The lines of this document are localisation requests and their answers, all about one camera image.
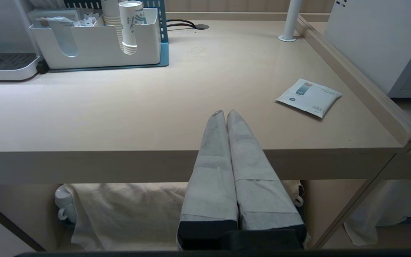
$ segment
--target beige tabletop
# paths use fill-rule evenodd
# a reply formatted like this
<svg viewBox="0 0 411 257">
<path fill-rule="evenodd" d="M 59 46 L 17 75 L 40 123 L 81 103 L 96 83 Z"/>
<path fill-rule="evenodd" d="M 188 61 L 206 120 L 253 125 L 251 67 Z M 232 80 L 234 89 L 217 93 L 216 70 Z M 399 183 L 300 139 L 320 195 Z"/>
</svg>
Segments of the beige tabletop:
<svg viewBox="0 0 411 257">
<path fill-rule="evenodd" d="M 217 109 L 236 109 L 268 150 L 400 148 L 304 39 L 282 21 L 197 21 L 169 32 L 165 68 L 0 82 L 0 152 L 197 150 Z M 342 93 L 323 120 L 274 99 L 299 78 Z"/>
</svg>

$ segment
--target mug handle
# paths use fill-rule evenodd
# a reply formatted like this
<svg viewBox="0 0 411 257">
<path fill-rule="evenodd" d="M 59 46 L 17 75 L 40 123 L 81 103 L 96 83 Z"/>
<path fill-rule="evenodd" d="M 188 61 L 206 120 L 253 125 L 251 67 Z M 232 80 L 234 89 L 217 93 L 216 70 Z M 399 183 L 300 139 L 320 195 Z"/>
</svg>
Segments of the mug handle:
<svg viewBox="0 0 411 257">
<path fill-rule="evenodd" d="M 60 221 L 67 219 L 67 216 L 64 215 L 64 207 L 60 208 L 60 210 L 58 211 L 58 218 L 60 219 Z"/>
<path fill-rule="evenodd" d="M 302 199 L 302 197 L 300 197 L 299 195 L 296 197 L 296 199 L 294 199 L 293 201 L 294 205 L 296 205 L 297 207 L 301 207 L 302 205 L 304 205 L 304 200 Z"/>
</svg>

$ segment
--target stack of paper cups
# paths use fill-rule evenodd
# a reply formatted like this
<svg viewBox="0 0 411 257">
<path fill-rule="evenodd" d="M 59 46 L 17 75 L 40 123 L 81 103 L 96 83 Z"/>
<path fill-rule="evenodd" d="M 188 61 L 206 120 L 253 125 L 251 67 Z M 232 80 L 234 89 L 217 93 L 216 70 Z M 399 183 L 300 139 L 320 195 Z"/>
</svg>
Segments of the stack of paper cups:
<svg viewBox="0 0 411 257">
<path fill-rule="evenodd" d="M 108 26 L 114 26 L 117 31 L 118 42 L 120 43 L 120 48 L 123 49 L 123 34 L 122 26 L 120 21 L 120 10 L 118 3 L 121 0 L 101 0 L 102 6 L 102 18 L 104 19 L 104 24 Z"/>
<path fill-rule="evenodd" d="M 119 3 L 120 19 L 123 29 L 123 51 L 133 54 L 137 50 L 134 25 L 147 24 L 145 12 L 140 1 L 124 1 Z"/>
</svg>

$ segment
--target pole base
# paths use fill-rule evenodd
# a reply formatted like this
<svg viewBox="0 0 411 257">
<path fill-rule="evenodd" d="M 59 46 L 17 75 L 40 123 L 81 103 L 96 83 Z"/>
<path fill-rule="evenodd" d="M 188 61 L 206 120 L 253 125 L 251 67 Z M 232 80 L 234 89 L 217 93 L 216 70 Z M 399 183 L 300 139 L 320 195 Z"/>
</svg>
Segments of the pole base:
<svg viewBox="0 0 411 257">
<path fill-rule="evenodd" d="M 284 39 L 284 38 L 283 38 L 283 35 L 280 35 L 280 36 L 279 36 L 279 39 L 280 39 L 281 41 L 284 41 L 284 42 L 295 42 L 295 41 L 296 41 L 296 38 L 295 38 L 295 37 L 293 37 L 292 39 Z"/>
</svg>

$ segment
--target white pole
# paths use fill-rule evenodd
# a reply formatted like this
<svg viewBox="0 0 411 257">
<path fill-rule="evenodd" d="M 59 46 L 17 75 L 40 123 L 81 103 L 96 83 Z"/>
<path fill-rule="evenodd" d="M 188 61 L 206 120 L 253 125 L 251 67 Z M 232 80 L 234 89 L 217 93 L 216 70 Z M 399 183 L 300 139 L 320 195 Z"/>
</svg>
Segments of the white pole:
<svg viewBox="0 0 411 257">
<path fill-rule="evenodd" d="M 283 35 L 279 36 L 281 41 L 292 42 L 296 40 L 296 38 L 293 37 L 293 34 L 301 4 L 302 0 L 291 0 L 288 15 L 286 17 L 285 30 L 283 31 Z"/>
</svg>

